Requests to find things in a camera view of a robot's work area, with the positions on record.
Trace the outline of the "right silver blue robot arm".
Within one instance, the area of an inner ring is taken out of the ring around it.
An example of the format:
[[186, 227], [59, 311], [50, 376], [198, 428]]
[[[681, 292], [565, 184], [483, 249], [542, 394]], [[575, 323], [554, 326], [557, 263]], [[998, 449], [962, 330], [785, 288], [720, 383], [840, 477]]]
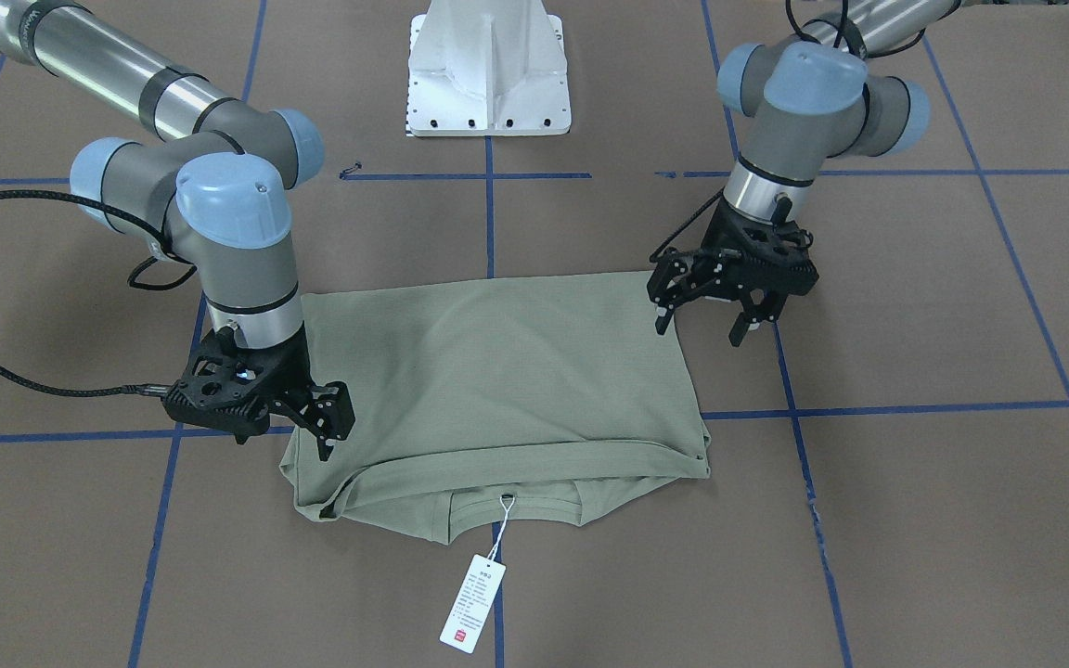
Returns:
[[0, 366], [0, 376], [51, 397], [156, 397], [174, 421], [237, 442], [284, 416], [317, 456], [354, 425], [348, 386], [311, 376], [286, 195], [317, 176], [324, 143], [300, 111], [258, 111], [124, 34], [76, 1], [0, 1], [0, 55], [81, 87], [158, 138], [103, 138], [71, 166], [71, 190], [1, 190], [4, 199], [76, 204], [143, 240], [151, 262], [198, 277], [212, 321], [173, 384], [56, 388]]

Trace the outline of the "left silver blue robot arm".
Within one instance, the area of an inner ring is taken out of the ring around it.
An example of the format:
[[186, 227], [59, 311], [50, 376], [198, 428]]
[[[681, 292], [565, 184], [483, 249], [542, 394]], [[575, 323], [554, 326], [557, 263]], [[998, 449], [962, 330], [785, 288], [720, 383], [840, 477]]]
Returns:
[[899, 55], [959, 1], [845, 1], [776, 44], [742, 44], [726, 56], [717, 93], [752, 118], [726, 184], [701, 212], [710, 223], [694, 250], [663, 240], [650, 254], [648, 296], [665, 333], [684, 304], [738, 302], [729, 341], [775, 322], [791, 296], [818, 283], [814, 236], [799, 212], [824, 161], [878, 157], [912, 147], [929, 126], [920, 86], [869, 73], [871, 59]]

